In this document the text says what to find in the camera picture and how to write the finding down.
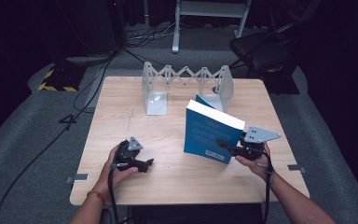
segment white shelf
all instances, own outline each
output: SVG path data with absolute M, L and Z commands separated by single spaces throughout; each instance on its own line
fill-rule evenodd
M 175 32 L 172 43 L 172 53 L 179 52 L 179 22 L 180 16 L 211 16 L 241 18 L 240 29 L 234 32 L 235 37 L 242 35 L 243 26 L 248 16 L 252 0 L 245 3 L 215 3 L 215 2 L 187 2 L 176 0 Z
M 246 4 L 181 1 L 180 15 L 242 18 Z

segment wooden table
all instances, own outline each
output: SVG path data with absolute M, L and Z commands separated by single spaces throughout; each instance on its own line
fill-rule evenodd
M 168 92 L 166 116 L 147 116 L 141 94 L 140 77 L 107 77 L 89 129 L 78 174 L 89 174 L 87 181 L 76 181 L 72 204 L 82 204 L 97 181 L 112 147 L 134 136 L 144 149 L 137 160 L 155 159 L 147 173 L 126 179 L 116 188 L 117 204 L 261 203 L 265 183 L 247 167 L 232 159 L 229 165 L 184 152 L 186 106 L 198 93 L 194 80 L 183 86 L 173 82 Z M 227 113 L 250 125 L 282 135 L 268 143 L 275 170 L 291 185 L 309 196 L 269 95 L 260 80 L 234 79 L 234 96 Z

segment left hand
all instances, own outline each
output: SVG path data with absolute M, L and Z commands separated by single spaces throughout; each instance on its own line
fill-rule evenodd
M 118 145 L 115 146 L 110 151 L 109 158 L 107 159 L 106 163 L 103 166 L 103 169 L 101 170 L 100 178 L 98 178 L 98 181 L 93 188 L 94 190 L 97 190 L 105 197 L 107 197 L 107 195 L 109 193 L 109 188 L 107 186 L 107 179 L 109 176 L 110 165 L 113 162 L 113 158 L 115 157 L 115 153 L 116 153 L 117 149 L 118 149 Z M 113 188 L 117 187 L 118 184 L 122 180 L 124 180 L 125 178 L 127 178 L 130 175 L 133 175 L 137 172 L 138 172 L 137 167 L 131 167 L 131 168 L 129 168 L 125 171 L 121 171 L 121 172 L 116 168 L 115 171 L 113 172 Z

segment book page edges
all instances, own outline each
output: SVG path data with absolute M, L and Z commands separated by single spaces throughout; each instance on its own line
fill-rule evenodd
M 196 102 L 194 100 L 190 100 L 190 102 L 187 105 L 187 109 L 193 110 L 211 119 L 215 119 L 221 123 L 226 124 L 227 126 L 230 126 L 238 130 L 243 131 L 243 129 L 245 128 L 245 121 L 232 117 L 229 114 L 218 111 L 216 109 L 210 108 L 207 105 L 200 104 L 199 102 Z

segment metal bracket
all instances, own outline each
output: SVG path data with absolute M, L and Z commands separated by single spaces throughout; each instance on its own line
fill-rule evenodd
M 267 131 L 255 126 L 250 126 L 248 132 L 245 135 L 245 142 L 247 143 L 262 143 L 276 138 L 280 138 L 279 133 Z
M 287 168 L 289 168 L 290 171 L 299 170 L 301 174 L 305 174 L 307 171 L 304 167 L 300 167 L 299 165 L 287 165 Z
M 130 143 L 128 147 L 129 151 L 140 150 L 142 148 L 144 148 L 144 146 L 142 146 L 134 137 L 130 138 Z
M 74 184 L 75 181 L 85 181 L 89 179 L 88 174 L 76 174 L 74 177 L 67 176 L 65 179 L 65 183 Z

